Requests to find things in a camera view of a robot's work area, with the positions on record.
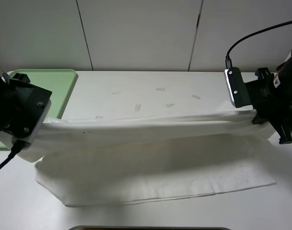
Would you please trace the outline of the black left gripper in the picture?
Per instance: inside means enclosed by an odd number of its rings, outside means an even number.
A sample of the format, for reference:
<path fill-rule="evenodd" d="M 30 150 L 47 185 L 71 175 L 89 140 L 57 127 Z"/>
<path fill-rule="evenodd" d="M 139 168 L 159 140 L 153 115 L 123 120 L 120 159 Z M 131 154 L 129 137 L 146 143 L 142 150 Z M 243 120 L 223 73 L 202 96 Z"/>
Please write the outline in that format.
<path fill-rule="evenodd" d="M 19 124 L 24 107 L 17 90 L 19 87 L 28 87 L 29 83 L 26 74 L 16 73 L 12 78 L 7 73 L 0 76 L 0 132 L 9 132 L 17 138 L 30 136 L 29 125 Z"/>

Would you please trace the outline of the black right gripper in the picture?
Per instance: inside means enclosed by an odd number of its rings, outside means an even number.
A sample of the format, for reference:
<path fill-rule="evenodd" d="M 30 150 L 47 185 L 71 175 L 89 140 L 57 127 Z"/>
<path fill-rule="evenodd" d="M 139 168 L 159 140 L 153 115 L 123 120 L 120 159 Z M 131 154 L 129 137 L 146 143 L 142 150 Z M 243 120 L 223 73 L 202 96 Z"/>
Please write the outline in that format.
<path fill-rule="evenodd" d="M 292 72 L 273 74 L 259 68 L 255 75 L 249 93 L 257 112 L 252 123 L 270 122 L 280 136 L 279 144 L 292 144 Z"/>

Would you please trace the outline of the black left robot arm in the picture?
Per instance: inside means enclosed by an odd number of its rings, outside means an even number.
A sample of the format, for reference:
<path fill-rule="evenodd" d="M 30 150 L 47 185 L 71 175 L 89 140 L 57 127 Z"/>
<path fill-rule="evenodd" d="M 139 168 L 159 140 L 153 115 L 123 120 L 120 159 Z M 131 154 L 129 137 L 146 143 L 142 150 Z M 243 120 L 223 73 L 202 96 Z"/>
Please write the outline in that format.
<path fill-rule="evenodd" d="M 17 138 L 30 135 L 34 123 L 30 101 L 34 87 L 27 75 L 4 79 L 0 75 L 0 132 L 7 131 Z"/>

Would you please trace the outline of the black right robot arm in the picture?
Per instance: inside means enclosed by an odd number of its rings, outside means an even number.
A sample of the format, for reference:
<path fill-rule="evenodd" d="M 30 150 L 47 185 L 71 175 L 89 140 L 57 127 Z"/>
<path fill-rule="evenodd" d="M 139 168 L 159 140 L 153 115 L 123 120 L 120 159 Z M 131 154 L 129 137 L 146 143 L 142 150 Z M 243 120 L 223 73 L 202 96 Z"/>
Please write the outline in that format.
<path fill-rule="evenodd" d="M 292 143 L 292 50 L 277 73 L 258 68 L 257 80 L 246 83 L 250 101 L 257 111 L 252 123 L 269 122 L 280 136 L 280 144 Z"/>

